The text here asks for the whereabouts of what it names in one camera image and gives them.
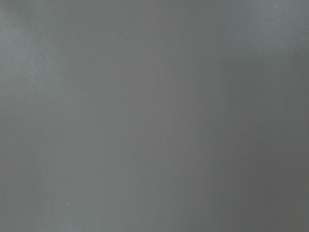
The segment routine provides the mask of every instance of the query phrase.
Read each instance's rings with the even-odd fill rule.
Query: gray wall
[[[307,232],[308,11],[0,0],[0,231]]]

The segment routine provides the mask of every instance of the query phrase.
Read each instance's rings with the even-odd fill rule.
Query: plain gray backdrop
[[[1,232],[309,231],[309,1],[0,0]]]

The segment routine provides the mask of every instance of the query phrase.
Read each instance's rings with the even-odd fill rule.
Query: matte gray material
[[[308,12],[1,0],[0,232],[308,232]]]

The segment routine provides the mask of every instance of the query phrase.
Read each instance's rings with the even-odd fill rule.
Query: gray background
[[[0,0],[0,231],[309,231],[308,39],[307,0]]]

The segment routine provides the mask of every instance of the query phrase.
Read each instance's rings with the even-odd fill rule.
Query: gray surface
[[[1,0],[0,231],[309,231],[308,10]]]

